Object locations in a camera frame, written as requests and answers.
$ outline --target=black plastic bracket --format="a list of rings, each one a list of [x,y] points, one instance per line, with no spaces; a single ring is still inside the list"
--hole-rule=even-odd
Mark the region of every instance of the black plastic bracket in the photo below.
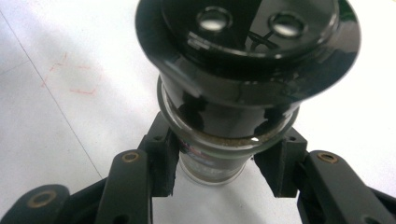
[[[391,213],[341,157],[313,151],[294,176],[303,223],[390,224]]]
[[[66,213],[70,216],[69,224],[93,223],[99,208],[107,178],[104,178],[70,196]]]
[[[63,224],[68,216],[63,209],[69,190],[61,185],[45,185],[25,193],[1,220],[2,224]]]
[[[275,197],[296,197],[297,187],[293,183],[292,177],[296,164],[303,161],[307,154],[306,146],[306,140],[291,128],[282,141],[254,155],[254,161]]]
[[[152,197],[167,197],[173,194],[179,142],[161,112],[157,114],[138,148],[148,153]]]
[[[111,165],[95,224],[151,223],[150,193],[147,153],[120,153]]]
[[[393,215],[393,218],[396,220],[396,199],[392,196],[378,191],[376,189],[370,189],[375,197],[388,209],[388,211]]]

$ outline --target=red scratch mark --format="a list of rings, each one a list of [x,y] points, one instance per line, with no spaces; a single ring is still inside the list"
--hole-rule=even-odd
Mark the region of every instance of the red scratch mark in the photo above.
[[[80,69],[91,69],[89,66],[84,66],[84,65],[77,66],[77,68],[80,68]]]
[[[52,72],[57,67],[57,65],[58,66],[63,66],[62,63],[55,63],[55,64],[52,65],[52,67],[49,69],[49,71]]]
[[[93,95],[96,92],[96,88],[93,89],[92,91],[81,91],[81,90],[70,90],[70,91],[79,93],[79,94]]]
[[[47,79],[49,79],[49,75],[46,75],[46,77],[44,77],[43,83],[41,84],[41,88],[44,88],[46,86]]]

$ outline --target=black mount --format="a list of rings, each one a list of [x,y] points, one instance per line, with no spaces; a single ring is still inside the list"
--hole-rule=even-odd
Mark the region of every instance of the black mount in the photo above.
[[[396,223],[396,199],[366,187],[341,157],[306,151],[294,129],[254,156],[275,197],[296,197],[304,224]],[[178,140],[161,113],[139,149],[114,158],[108,178],[69,195],[60,185],[24,194],[1,224],[152,223],[151,198],[173,193]]]

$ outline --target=white surface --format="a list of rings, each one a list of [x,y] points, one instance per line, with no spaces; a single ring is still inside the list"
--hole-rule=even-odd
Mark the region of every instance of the white surface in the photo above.
[[[72,193],[136,148],[159,110],[157,69],[134,33],[137,1],[0,0],[0,217],[30,189]],[[396,196],[396,2],[352,2],[361,55],[349,74],[303,103],[294,127],[309,150],[332,151],[363,181]],[[154,223],[301,223],[274,199],[252,161],[206,188],[177,171],[175,195],[154,199]]]

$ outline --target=metal ring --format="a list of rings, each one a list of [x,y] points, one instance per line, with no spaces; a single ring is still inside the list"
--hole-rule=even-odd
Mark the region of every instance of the metal ring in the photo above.
[[[318,154],[318,158],[321,159],[322,161],[326,161],[329,163],[336,163],[338,162],[338,158],[330,153],[327,152],[320,152]]]
[[[136,152],[128,152],[122,155],[122,160],[124,162],[133,162],[139,159],[139,154]]]
[[[56,191],[53,189],[47,189],[37,193],[32,198],[30,198],[29,201],[27,202],[27,205],[31,208],[39,208],[49,204],[55,198],[56,198]]]

